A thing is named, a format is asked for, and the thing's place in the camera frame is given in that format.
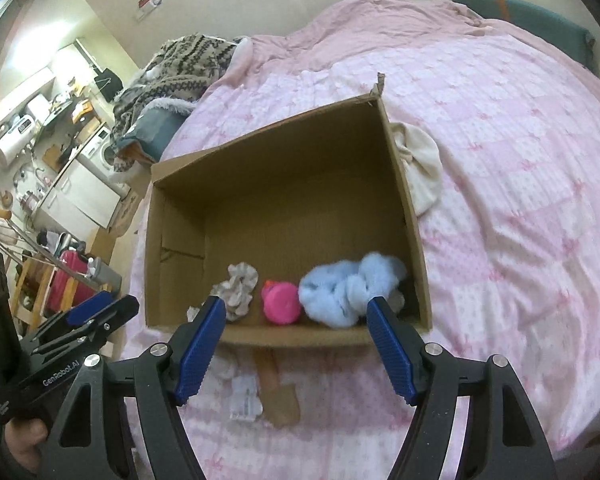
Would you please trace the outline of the person left hand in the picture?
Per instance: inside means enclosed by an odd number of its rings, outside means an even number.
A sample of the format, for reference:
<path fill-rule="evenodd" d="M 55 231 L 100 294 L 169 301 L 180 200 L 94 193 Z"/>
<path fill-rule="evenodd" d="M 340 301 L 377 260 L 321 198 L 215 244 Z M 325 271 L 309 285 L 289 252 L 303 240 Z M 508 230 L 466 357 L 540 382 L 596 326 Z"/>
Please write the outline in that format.
<path fill-rule="evenodd" d="M 12 458 L 31 474 L 38 472 L 41 451 L 38 446 L 48 436 L 42 419 L 12 419 L 4 429 L 4 439 Z"/>

